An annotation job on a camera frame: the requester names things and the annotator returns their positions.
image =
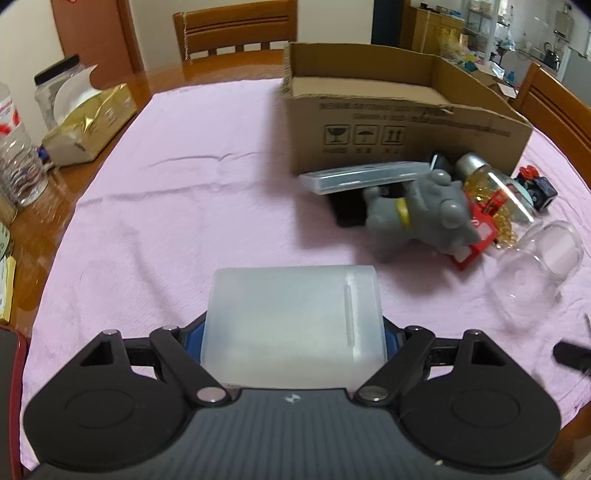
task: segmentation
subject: metal jar lid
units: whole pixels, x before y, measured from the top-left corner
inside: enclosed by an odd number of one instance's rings
[[[488,165],[475,153],[467,153],[463,155],[455,165],[455,173],[457,178],[461,181],[465,181],[470,175],[472,175],[479,168]]]

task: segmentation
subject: clear plastic case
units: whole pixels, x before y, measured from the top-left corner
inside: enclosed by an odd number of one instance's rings
[[[218,270],[201,359],[226,385],[359,388],[387,359],[375,269]]]
[[[427,162],[396,161],[331,168],[299,175],[300,183],[316,195],[411,181],[431,169]]]

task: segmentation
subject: tissue box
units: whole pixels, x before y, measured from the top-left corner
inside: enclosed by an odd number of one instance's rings
[[[93,161],[136,111],[126,84],[99,91],[51,130],[43,146],[57,166]]]

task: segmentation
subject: wooden door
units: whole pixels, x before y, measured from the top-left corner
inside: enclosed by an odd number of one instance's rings
[[[51,0],[51,4],[64,55],[77,53],[85,65],[98,65],[92,73],[95,87],[116,85],[142,70],[126,0]]]

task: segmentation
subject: wooden cabinet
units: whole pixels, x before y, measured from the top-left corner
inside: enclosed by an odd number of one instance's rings
[[[406,21],[414,29],[412,35],[410,32],[404,35],[403,32],[401,47],[435,55],[439,55],[439,41],[444,30],[453,31],[453,35],[459,39],[464,27],[463,20],[459,18],[414,7],[408,10]]]

